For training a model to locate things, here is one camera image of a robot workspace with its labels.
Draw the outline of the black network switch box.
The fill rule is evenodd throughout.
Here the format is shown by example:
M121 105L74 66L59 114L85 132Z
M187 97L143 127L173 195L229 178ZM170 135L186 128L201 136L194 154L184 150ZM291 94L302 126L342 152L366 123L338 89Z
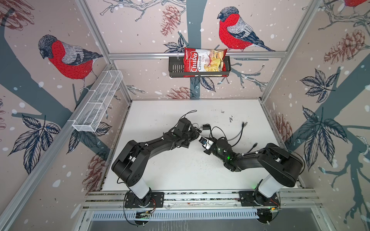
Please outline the black network switch box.
M179 147L189 148L190 143L192 142L192 139L184 140L179 144Z

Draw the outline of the black power adapter with cord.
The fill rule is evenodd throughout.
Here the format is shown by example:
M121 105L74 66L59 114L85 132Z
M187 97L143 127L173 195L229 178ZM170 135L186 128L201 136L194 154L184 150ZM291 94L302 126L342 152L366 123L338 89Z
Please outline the black power adapter with cord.
M193 124L193 127L196 129L197 132L199 133L202 133L203 131L208 131L208 130L211 130L211 126L210 124L205 124L205 125L202 125L202 126L199 126L198 123L194 123Z

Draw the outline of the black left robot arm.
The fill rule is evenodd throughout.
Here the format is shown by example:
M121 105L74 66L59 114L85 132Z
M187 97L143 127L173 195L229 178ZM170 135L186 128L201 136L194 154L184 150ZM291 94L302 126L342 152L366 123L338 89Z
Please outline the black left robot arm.
M149 159L175 148L188 148L199 135L200 132L187 118L181 118L159 138L145 142L129 141L114 160L111 170L137 199L147 204L151 199L151 188L146 185L142 176Z

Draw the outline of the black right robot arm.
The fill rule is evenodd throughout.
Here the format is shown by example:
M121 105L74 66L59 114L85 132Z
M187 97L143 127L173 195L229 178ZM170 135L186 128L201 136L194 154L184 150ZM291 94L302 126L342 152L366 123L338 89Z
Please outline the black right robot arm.
M251 191L239 192L243 206L280 206L277 192L283 188L293 188L305 168L304 161L287 150L268 143L264 148L248 153L235 153L228 141L222 137L200 137L198 141L204 153L214 155L231 172L241 172L250 168L264 168L268 176L262 179Z

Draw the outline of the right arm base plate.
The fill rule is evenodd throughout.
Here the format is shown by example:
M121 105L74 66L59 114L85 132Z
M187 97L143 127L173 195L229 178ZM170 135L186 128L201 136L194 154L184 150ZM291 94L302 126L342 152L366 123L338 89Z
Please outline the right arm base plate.
M268 198L258 190L239 191L239 197L242 207L280 207L279 196L276 193Z

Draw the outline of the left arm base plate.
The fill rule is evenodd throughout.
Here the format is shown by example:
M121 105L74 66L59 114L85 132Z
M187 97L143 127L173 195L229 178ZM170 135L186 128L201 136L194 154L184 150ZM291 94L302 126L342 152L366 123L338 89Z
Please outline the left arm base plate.
M124 199L125 208L162 208L164 202L164 192L150 191L142 199L138 198L133 192L128 192Z

